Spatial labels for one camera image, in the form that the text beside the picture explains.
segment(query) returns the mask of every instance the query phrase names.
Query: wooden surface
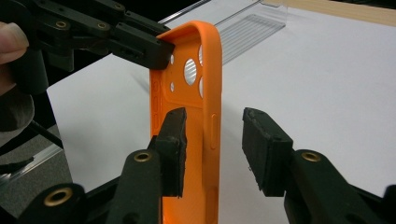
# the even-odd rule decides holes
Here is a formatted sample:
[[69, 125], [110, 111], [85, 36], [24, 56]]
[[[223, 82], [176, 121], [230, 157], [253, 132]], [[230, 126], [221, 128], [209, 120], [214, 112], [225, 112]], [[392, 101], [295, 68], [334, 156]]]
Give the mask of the wooden surface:
[[382, 7], [367, 7], [328, 0], [289, 0], [295, 7], [323, 14], [396, 26], [396, 10]]

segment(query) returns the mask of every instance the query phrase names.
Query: fingernail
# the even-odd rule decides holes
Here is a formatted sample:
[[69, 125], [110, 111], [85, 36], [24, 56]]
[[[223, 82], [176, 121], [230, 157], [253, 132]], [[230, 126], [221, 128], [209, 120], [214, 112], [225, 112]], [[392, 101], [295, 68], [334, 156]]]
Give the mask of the fingernail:
[[5, 26], [3, 26], [4, 30], [9, 31], [11, 34], [14, 35], [15, 39], [18, 42], [18, 45], [27, 48], [29, 47], [29, 41], [27, 40], [26, 34], [23, 32], [23, 30], [15, 23], [9, 23]]

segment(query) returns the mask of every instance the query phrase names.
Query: human hand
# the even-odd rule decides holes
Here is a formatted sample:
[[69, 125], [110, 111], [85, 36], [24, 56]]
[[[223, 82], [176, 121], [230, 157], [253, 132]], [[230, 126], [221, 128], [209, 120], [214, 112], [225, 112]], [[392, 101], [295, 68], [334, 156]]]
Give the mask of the human hand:
[[19, 59], [28, 46], [29, 41], [17, 24], [0, 22], [0, 96], [16, 85], [7, 63]]

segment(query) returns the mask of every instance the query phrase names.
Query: phone case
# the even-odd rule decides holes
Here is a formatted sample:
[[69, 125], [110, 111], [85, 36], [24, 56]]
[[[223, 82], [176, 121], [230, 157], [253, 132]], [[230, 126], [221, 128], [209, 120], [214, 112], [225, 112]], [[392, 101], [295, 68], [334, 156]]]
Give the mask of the phone case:
[[150, 70], [151, 136], [185, 107], [187, 159], [181, 198], [163, 197], [164, 224], [215, 224], [219, 211], [221, 42], [216, 27], [190, 21], [162, 35], [175, 44], [164, 70]]

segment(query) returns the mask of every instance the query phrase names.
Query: white table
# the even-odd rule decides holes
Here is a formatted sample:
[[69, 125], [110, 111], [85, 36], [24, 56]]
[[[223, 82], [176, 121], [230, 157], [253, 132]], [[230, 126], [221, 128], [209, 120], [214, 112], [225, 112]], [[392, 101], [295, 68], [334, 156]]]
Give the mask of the white table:
[[[213, 22], [227, 11], [221, 3], [168, 25]], [[110, 55], [48, 93], [73, 179], [86, 190], [147, 147], [148, 69]], [[396, 183], [395, 96], [396, 27], [290, 8], [286, 28], [223, 67], [219, 223], [288, 222], [283, 198], [265, 198], [248, 169], [245, 107], [267, 112], [295, 149], [326, 155], [350, 184], [382, 196]]]

